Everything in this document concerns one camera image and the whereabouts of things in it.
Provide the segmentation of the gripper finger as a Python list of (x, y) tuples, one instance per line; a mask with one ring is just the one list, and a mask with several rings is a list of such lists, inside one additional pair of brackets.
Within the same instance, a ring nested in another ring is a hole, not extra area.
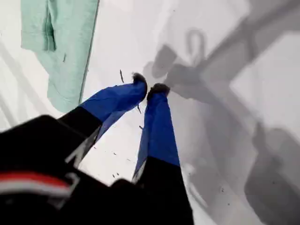
[(154, 225), (192, 225), (193, 212), (185, 189), (167, 96), (157, 83), (147, 107), (133, 182), (141, 191), (145, 221)]
[(146, 79), (139, 73), (133, 73), (131, 83), (102, 89), (59, 118), (60, 122), (84, 137), (76, 150), (66, 157), (66, 163), (79, 164), (92, 145), (118, 119), (145, 99), (147, 91)]

